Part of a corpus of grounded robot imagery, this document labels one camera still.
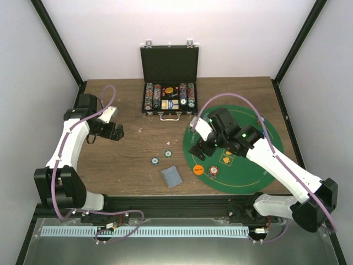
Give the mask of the orange big blind button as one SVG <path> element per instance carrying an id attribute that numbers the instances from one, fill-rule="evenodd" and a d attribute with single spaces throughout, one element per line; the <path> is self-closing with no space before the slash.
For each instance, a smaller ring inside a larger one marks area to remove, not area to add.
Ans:
<path id="1" fill-rule="evenodd" d="M 192 171 L 195 175 L 200 176 L 204 173 L 204 167 L 202 165 L 195 165 Z"/>

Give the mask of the red poker chip stack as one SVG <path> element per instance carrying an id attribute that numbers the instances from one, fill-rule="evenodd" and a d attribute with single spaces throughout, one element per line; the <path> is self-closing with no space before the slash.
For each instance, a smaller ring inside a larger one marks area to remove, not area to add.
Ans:
<path id="1" fill-rule="evenodd" d="M 211 179 L 215 179 L 217 177 L 218 173 L 219 173 L 219 169 L 217 166 L 211 166 L 208 169 L 208 176 Z"/>

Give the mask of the blue poker chip stack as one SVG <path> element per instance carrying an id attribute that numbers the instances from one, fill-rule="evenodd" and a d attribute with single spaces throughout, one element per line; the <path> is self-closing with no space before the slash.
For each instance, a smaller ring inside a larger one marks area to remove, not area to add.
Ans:
<path id="1" fill-rule="evenodd" d="M 158 157 L 151 158 L 151 164 L 153 164 L 153 165 L 159 164 L 159 158 Z"/>

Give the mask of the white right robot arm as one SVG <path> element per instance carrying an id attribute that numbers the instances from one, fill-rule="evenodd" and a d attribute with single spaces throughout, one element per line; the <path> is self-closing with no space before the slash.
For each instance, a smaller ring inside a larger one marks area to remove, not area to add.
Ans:
<path id="1" fill-rule="evenodd" d="M 336 208 L 338 184 L 322 180 L 306 171 L 268 140 L 268 134 L 251 125 L 240 127 L 226 108 L 212 111 L 206 120 L 194 117 L 190 131 L 199 134 L 189 150 L 200 160 L 212 156 L 217 148 L 244 157 L 271 174 L 290 192 L 290 196 L 261 194 L 245 208 L 246 218 L 258 222 L 264 216 L 291 219 L 308 232 L 316 232 Z"/>

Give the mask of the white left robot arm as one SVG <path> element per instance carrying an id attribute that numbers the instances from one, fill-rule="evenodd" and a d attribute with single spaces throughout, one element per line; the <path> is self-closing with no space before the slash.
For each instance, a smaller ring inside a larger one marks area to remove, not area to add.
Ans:
<path id="1" fill-rule="evenodd" d="M 112 208 L 104 204 L 104 195 L 88 191 L 77 173 L 83 143 L 90 136 L 113 141 L 124 137 L 123 126 L 111 121 L 117 107 L 107 105 L 98 110 L 97 106 L 96 96 L 81 94 L 76 107 L 64 113 L 55 152 L 44 168 L 35 170 L 34 181 L 44 208 L 93 211 L 99 222 L 106 223 L 113 216 Z"/>

